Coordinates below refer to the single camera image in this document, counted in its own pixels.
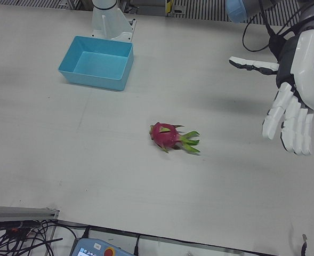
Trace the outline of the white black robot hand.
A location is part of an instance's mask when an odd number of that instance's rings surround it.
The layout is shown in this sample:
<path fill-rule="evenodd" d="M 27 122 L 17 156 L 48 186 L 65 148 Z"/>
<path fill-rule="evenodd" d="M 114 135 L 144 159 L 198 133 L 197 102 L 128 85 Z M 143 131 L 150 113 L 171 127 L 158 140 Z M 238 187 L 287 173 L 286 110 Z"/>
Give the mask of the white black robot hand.
<path fill-rule="evenodd" d="M 272 140 L 278 126 L 284 148 L 311 155 L 314 117 L 314 28 L 300 32 L 284 45 L 278 62 L 230 57 L 236 68 L 275 75 L 278 87 L 262 123 L 262 136 Z"/>

